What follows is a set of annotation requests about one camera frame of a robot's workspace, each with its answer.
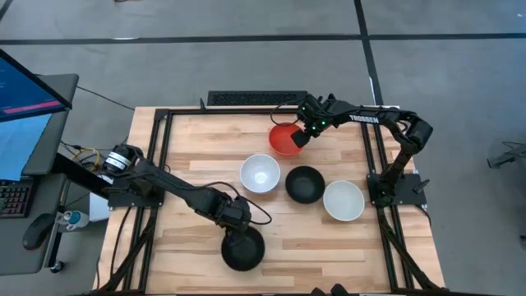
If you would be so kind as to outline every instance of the wooden tabletop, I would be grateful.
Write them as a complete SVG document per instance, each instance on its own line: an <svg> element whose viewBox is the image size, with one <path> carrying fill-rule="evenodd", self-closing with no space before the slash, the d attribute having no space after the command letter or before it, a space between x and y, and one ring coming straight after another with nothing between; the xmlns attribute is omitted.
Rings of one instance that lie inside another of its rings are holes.
<svg viewBox="0 0 526 296"><path fill-rule="evenodd" d="M128 143L148 150L155 108L137 108L131 124ZM276 115L276 120L290 121L292 114ZM159 129L155 160L164 130ZM274 221L257 226L265 239L263 262L252 271L233 271L224 264L220 244L224 231L212 222L193 213L185 202L171 194L159 210L155 242L146 292L166 293L310 293L315 287L325 292L342 284L349 292L385 292L389 283L385 270L381 236L376 210L369 203L366 185L368 173L360 126L348 123L330 128L311 140L293 157L275 154L268 143L273 127L268 115L177 115L173 119L166 163L173 174L194 184L213 181L232 183L242 195L270 212ZM376 142L370 128L371 145L377 159ZM398 153L399 144L383 130L388 161ZM274 157L281 168L279 185L271 193L248 192L239 180L242 162L255 153ZM287 173L299 165L310 165L324 176L326 184L349 180L363 192L366 206L357 220L342 223L332 219L323 201L301 205L292 201L284 188ZM413 170L413 162L408 165ZM225 187L218 187L233 195ZM251 209L254 220L265 217ZM399 207L409 253L438 285L443 285L431 228L414 206ZM108 273L115 239L125 209L112 212L99 270L101 284ZM135 209L124 225L119 243L115 270L127 255L132 236ZM399 257L394 253L399 286L404 286ZM142 256L137 258L132 287L137 287Z"/></svg>

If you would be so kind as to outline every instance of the concrete floor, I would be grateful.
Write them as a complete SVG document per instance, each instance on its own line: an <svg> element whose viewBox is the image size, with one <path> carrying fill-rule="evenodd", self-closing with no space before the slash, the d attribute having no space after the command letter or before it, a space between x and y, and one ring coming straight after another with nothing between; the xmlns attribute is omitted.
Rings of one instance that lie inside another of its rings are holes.
<svg viewBox="0 0 526 296"><path fill-rule="evenodd" d="M526 32L526 3L491 0L363 1L370 34ZM257 34L356 34L352 1L14 0L0 39ZM131 106L195 105L208 90L308 90L370 104L360 41L2 46L33 72L75 72L80 85ZM447 286L522 295L526 169L489 169L500 143L526 138L526 40L373 41L386 104L418 112L435 128L417 167ZM132 112L82 90L63 140L110 147ZM0 277L2 295L66 295L90 289L104 223L64 235L68 269Z"/></svg>

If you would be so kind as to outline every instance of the computer monitor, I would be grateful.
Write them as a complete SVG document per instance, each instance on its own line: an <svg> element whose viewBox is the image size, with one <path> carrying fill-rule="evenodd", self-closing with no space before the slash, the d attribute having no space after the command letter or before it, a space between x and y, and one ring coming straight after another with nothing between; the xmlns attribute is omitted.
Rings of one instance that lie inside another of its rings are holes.
<svg viewBox="0 0 526 296"><path fill-rule="evenodd" d="M70 102L0 49L0 122L71 108Z"/></svg>

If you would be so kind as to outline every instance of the red bowl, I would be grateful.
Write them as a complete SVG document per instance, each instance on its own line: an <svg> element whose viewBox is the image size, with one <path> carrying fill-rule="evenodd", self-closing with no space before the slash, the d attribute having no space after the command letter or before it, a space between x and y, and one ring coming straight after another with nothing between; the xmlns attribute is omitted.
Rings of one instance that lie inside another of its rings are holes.
<svg viewBox="0 0 526 296"><path fill-rule="evenodd" d="M269 134L270 147L279 155L296 155L302 148L296 146L291 136L295 131L300 129L296 124L288 124L286 126L276 125L272 127Z"/></svg>

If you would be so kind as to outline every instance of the computer mouse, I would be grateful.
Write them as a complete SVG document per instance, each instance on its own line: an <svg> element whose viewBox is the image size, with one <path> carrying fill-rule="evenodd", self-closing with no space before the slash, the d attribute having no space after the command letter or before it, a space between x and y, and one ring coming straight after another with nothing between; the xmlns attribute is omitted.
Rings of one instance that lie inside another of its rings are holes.
<svg viewBox="0 0 526 296"><path fill-rule="evenodd" d="M24 233L22 238L24 249L35 250L39 248L54 224L55 215L42 214L38 216Z"/></svg>

